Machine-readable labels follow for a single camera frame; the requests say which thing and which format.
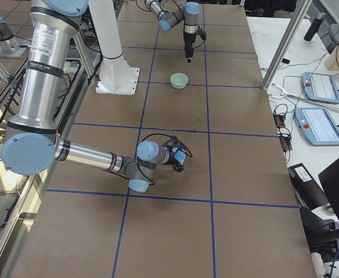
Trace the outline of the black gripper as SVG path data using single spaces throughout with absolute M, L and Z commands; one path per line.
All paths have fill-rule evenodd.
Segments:
M 180 143 L 178 139 L 172 138 L 167 143 L 167 149 L 170 153 L 169 163 L 175 167 L 175 171 L 183 171 L 184 167 L 180 165 L 180 162 L 175 158 L 177 153 L 181 151 L 182 153 L 186 153 L 186 150 L 184 148 L 180 148 Z
M 193 43 L 194 43 L 194 35 L 184 34 L 184 50 L 185 50 L 185 57 L 187 58 L 188 63 L 191 63 L 192 57 L 194 54 Z

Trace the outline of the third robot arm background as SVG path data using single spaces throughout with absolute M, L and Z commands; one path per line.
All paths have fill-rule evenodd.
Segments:
M 19 58 L 31 44 L 31 40 L 16 37 L 0 16 L 0 58 Z

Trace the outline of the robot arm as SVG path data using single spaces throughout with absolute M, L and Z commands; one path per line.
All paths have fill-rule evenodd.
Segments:
M 207 39 L 206 31 L 198 24 L 199 4 L 197 2 L 182 2 L 178 5 L 175 1 L 173 2 L 177 6 L 173 12 L 164 10 L 162 1 L 144 1 L 145 9 L 138 5 L 138 1 L 135 1 L 135 4 L 142 11 L 154 14 L 163 32 L 169 32 L 176 25 L 184 23 L 185 58 L 190 63 L 194 56 L 194 50 L 202 46 Z
M 89 11 L 101 51 L 100 79 L 96 91 L 132 95 L 140 70 L 128 65 L 111 1 L 32 1 L 34 27 L 19 108 L 8 120 L 1 160 L 6 169 L 21 175 L 46 170 L 55 160 L 75 162 L 124 176 L 129 188 L 145 192 L 153 182 L 157 165 L 181 172 L 187 147 L 175 136 L 164 144 L 143 141 L 137 158 L 61 139 L 54 122 L 59 86 L 64 75 L 68 47 L 74 41 L 89 75 L 95 73 L 79 31 L 82 15 Z

